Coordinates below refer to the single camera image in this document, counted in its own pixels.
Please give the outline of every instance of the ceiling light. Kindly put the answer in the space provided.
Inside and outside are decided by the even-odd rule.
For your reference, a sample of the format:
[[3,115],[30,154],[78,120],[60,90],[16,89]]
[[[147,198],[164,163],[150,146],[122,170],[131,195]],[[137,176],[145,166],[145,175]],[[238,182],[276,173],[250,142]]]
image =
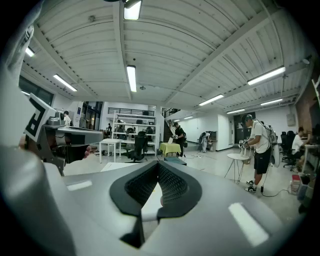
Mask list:
[[65,80],[63,80],[60,76],[58,76],[57,74],[55,74],[53,76],[55,79],[57,79],[60,83],[64,84],[66,87],[68,87],[69,89],[71,89],[72,91],[76,92],[77,89],[75,89],[74,87],[72,87],[70,84],[68,84]]
[[35,55],[35,52],[33,50],[31,50],[29,47],[27,47],[25,49],[25,53],[28,54],[30,57],[32,57],[33,55]]
[[127,66],[126,71],[128,73],[129,84],[131,88],[131,92],[137,92],[137,84],[136,84],[136,66]]
[[213,98],[211,98],[211,99],[208,99],[207,101],[205,101],[205,102],[202,102],[202,103],[200,103],[199,105],[200,106],[203,106],[203,105],[206,105],[206,104],[208,104],[208,103],[210,103],[210,102],[214,102],[214,101],[216,101],[216,100],[219,100],[219,99],[221,99],[221,98],[223,98],[224,96],[222,95],[222,94],[219,94],[219,95],[217,95],[217,96],[215,96],[215,97],[213,97]]
[[123,16],[125,20],[136,21],[137,19],[139,19],[142,1],[138,1],[136,4],[131,5],[131,3],[133,2],[137,2],[137,1],[131,0],[130,2],[128,2],[128,4],[130,5],[125,4],[124,6]]
[[227,114],[233,114],[233,113],[238,113],[238,112],[242,112],[242,111],[245,111],[245,109],[239,109],[239,110],[231,111],[231,112],[228,112]]
[[277,103],[277,102],[282,102],[282,98],[276,99],[276,100],[273,100],[273,101],[268,101],[268,102],[265,102],[265,103],[261,103],[261,106],[269,105],[269,104],[273,104],[273,103]]
[[25,91],[21,91],[23,94],[25,94],[25,95],[27,95],[27,96],[29,96],[30,95],[30,93],[27,93],[27,92],[25,92]]
[[281,73],[283,73],[283,72],[285,72],[285,71],[286,71],[286,67],[284,67],[284,66],[278,67],[278,68],[275,69],[275,70],[272,70],[272,71],[270,71],[270,72],[268,72],[268,73],[265,73],[265,74],[263,74],[263,75],[261,75],[261,76],[258,76],[258,77],[254,78],[254,79],[249,80],[249,81],[248,81],[248,85],[251,86],[251,85],[253,85],[253,84],[256,84],[256,83],[261,82],[261,81],[263,81],[263,80],[266,80],[266,79],[268,79],[268,78],[274,77],[274,76],[276,76],[276,75],[278,75],[278,74],[281,74]]

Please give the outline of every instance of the ceiling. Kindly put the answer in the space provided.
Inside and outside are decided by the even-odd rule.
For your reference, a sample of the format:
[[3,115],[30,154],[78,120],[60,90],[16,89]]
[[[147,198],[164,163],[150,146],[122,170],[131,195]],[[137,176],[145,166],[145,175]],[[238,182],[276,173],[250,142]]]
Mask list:
[[[313,69],[302,62],[313,54],[309,42],[271,0],[143,0],[137,21],[123,19],[120,2],[46,0],[29,47],[35,55],[25,56],[22,76],[71,100],[203,112],[294,103]],[[137,92],[127,65],[136,66]],[[284,76],[247,84],[282,65]]]

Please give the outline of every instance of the gray floor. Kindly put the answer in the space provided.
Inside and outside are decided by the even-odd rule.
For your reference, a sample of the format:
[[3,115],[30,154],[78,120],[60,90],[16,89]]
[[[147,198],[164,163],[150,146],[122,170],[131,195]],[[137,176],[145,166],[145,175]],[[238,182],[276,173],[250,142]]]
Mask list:
[[[186,159],[183,160],[187,163],[189,167],[198,169],[202,172],[207,172],[212,175],[218,175],[224,177],[227,173],[227,170],[232,162],[230,158],[227,157],[227,154],[230,153],[238,153],[239,150],[236,148],[231,148],[228,150],[224,150],[221,152],[207,152],[207,153],[199,153],[198,151],[187,151],[185,156]],[[153,160],[158,160],[154,155],[148,155],[146,157],[148,162]],[[76,161],[71,164],[67,164],[64,169],[64,174],[67,175],[79,175],[79,174],[87,174],[87,173],[95,173],[100,172],[101,169],[108,163],[113,162],[113,156],[103,156],[102,163],[99,161],[99,157],[91,154],[87,159],[82,161]],[[119,158],[119,155],[116,157],[116,161],[118,163],[130,162],[126,156],[122,156]],[[298,207],[300,203],[297,200],[295,195],[289,194],[286,191],[280,192],[275,197],[265,197],[262,196],[260,192],[260,186],[265,181],[264,184],[264,195],[275,195],[282,189],[288,189],[290,185],[290,180],[292,178],[292,172],[290,172],[290,168],[283,168],[283,164],[281,164],[278,168],[269,167],[269,171],[267,174],[267,179],[265,181],[265,175],[262,177],[262,181],[260,185],[258,185],[257,192],[254,193],[256,197],[258,197],[261,201],[263,201],[267,206],[269,206],[282,220],[284,225],[289,224],[292,220],[294,220],[298,215]],[[246,185],[246,181],[252,180],[254,175],[254,160],[252,159],[250,164],[245,164],[243,168],[243,174],[238,186],[243,189],[248,187]],[[233,167],[230,169],[229,173],[226,176],[226,179],[234,178],[234,170]],[[146,222],[143,224],[143,228],[145,230],[145,237],[148,238],[152,231],[157,227],[156,221]]]

